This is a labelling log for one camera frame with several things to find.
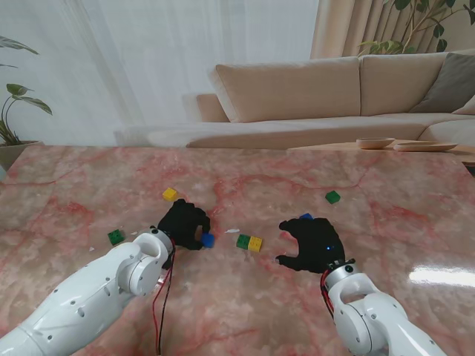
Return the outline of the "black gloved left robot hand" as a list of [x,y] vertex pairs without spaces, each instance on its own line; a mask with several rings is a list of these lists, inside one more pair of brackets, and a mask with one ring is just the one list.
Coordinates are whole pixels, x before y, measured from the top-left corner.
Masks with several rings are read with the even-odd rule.
[[203,247],[195,237],[198,228],[209,233],[211,220],[203,209],[184,199],[176,200],[157,224],[157,229],[173,239],[176,245],[191,251],[198,251]]

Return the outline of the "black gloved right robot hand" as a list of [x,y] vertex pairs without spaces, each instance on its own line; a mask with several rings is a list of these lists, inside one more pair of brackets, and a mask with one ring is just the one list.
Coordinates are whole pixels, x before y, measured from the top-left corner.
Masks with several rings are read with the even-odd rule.
[[329,264],[346,260],[340,237],[326,218],[285,220],[279,229],[290,233],[298,243],[296,257],[276,257],[282,266],[294,271],[323,274]]

